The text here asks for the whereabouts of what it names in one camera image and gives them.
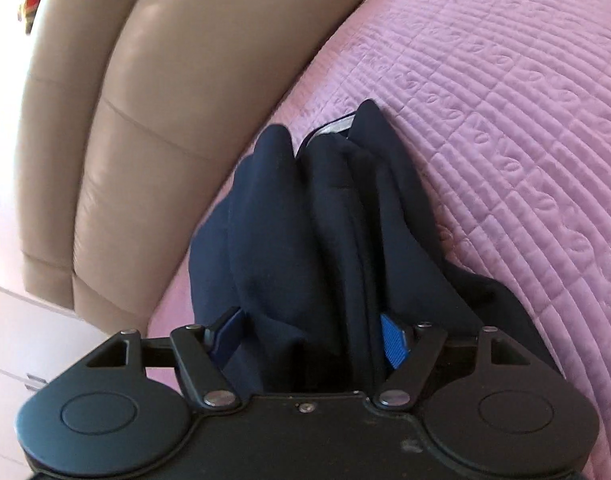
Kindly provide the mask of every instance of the blue plastic tab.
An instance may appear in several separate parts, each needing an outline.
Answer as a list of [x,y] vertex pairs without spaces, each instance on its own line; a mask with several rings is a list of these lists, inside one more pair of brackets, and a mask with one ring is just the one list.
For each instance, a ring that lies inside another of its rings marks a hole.
[[399,326],[385,314],[381,314],[381,329],[383,330],[383,347],[385,357],[396,370],[410,353],[405,342],[405,334]]
[[244,327],[245,312],[239,309],[216,332],[214,345],[208,352],[208,355],[220,370],[223,370],[223,367],[230,360],[234,351],[239,348],[244,336]]

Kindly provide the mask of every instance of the navy blue fabric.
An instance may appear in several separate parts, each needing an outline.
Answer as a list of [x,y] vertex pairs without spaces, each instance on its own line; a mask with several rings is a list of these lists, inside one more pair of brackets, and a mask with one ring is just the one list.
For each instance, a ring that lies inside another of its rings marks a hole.
[[[238,308],[219,328],[214,330],[214,343],[208,356],[217,368],[223,370],[245,337],[245,312]],[[393,370],[399,368],[410,353],[405,340],[404,328],[399,327],[387,314],[381,314],[383,351]]]
[[287,129],[268,126],[194,237],[189,272],[197,323],[247,314],[224,370],[241,395],[374,392],[385,311],[451,335],[493,324],[555,367],[506,287],[445,260],[421,180],[372,101],[347,137],[313,137],[296,157]]

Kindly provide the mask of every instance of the quilted fabric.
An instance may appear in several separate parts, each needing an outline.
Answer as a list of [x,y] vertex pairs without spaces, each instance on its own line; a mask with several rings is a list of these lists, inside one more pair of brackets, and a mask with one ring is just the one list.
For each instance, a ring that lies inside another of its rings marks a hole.
[[[297,146],[366,98],[421,168],[450,259],[508,285],[598,407],[585,473],[611,479],[611,0],[367,0],[271,121]],[[155,335],[191,321],[188,288],[181,270]]]

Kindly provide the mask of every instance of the screw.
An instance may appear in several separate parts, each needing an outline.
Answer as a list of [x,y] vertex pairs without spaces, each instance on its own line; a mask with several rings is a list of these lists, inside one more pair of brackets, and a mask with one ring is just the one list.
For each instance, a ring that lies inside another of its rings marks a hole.
[[312,413],[314,410],[316,410],[315,402],[303,402],[299,404],[299,411],[301,413]]
[[410,394],[403,390],[387,390],[379,396],[381,404],[393,408],[405,406],[410,400]]
[[213,408],[226,408],[236,402],[236,395],[228,390],[215,390],[206,394],[203,400]]

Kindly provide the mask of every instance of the metal rivet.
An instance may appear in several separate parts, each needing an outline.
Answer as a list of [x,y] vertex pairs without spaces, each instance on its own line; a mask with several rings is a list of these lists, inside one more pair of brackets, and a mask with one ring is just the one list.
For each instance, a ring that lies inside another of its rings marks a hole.
[[312,413],[314,410],[316,410],[315,402],[303,402],[299,404],[299,411],[301,413]]
[[203,400],[208,406],[225,408],[236,402],[236,395],[229,390],[215,390],[206,394]]
[[384,406],[399,408],[410,402],[410,394],[403,390],[387,390],[379,396],[379,402]]
[[423,453],[423,448],[415,438],[406,438],[401,443],[401,451],[404,453]]

